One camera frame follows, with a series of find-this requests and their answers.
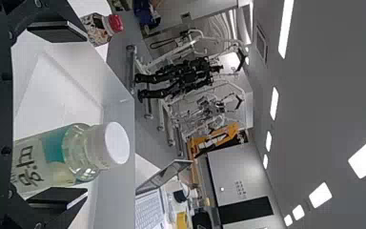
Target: plastic water bottle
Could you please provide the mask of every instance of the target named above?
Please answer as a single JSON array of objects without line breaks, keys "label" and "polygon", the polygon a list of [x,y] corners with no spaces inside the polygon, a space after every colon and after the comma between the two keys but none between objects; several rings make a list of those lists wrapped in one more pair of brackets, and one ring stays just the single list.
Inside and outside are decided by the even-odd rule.
[{"label": "plastic water bottle", "polygon": [[15,141],[10,181],[19,194],[94,180],[130,156],[124,128],[111,122],[72,124]]}]

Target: bottle cap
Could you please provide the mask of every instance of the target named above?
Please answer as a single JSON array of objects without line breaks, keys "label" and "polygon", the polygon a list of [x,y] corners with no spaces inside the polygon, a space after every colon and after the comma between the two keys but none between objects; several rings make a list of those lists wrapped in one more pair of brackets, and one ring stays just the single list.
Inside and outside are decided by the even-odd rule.
[{"label": "bottle cap", "polygon": [[102,17],[102,22],[105,30],[110,36],[114,36],[116,33],[124,30],[123,21],[120,15],[111,14],[109,16]]},{"label": "bottle cap", "polygon": [[99,169],[125,164],[130,157],[130,141],[117,122],[93,126],[86,131],[88,158]]}]

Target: white ceiling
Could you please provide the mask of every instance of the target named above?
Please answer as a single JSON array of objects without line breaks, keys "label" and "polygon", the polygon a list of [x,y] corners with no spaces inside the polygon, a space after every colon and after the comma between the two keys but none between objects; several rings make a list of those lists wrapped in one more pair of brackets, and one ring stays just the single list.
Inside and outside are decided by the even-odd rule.
[{"label": "white ceiling", "polygon": [[[283,0],[254,0],[267,35],[267,68],[251,51],[254,133],[283,216],[302,204],[289,228],[366,228],[366,177],[348,159],[366,143],[366,1],[296,1],[286,59],[277,51]],[[275,122],[273,86],[280,93]],[[308,210],[305,200],[326,181],[333,198]]]}]

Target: humanoid robot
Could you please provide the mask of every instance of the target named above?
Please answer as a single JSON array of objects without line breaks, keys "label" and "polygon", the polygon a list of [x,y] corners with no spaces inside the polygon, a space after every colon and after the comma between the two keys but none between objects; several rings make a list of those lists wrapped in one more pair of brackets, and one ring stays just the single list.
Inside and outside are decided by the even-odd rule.
[{"label": "humanoid robot", "polygon": [[138,91],[138,99],[165,98],[168,95],[175,97],[187,94],[204,86],[213,85],[212,73],[219,73],[223,66],[211,66],[207,57],[199,57],[193,61],[185,60],[182,64],[168,65],[155,74],[137,74],[135,83],[151,83],[170,81],[171,85],[159,90]]}]

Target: small bottle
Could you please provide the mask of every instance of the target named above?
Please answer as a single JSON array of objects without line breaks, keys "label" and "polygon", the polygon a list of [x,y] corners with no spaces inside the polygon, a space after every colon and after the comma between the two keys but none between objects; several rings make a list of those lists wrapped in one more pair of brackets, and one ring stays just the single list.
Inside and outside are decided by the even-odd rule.
[{"label": "small bottle", "polygon": [[10,182],[19,194],[94,180],[130,156],[124,128],[77,123],[14,142]]},{"label": "small bottle", "polygon": [[116,33],[124,30],[119,15],[103,16],[94,12],[81,17],[81,22],[88,31],[89,41],[95,47],[109,43]]}]

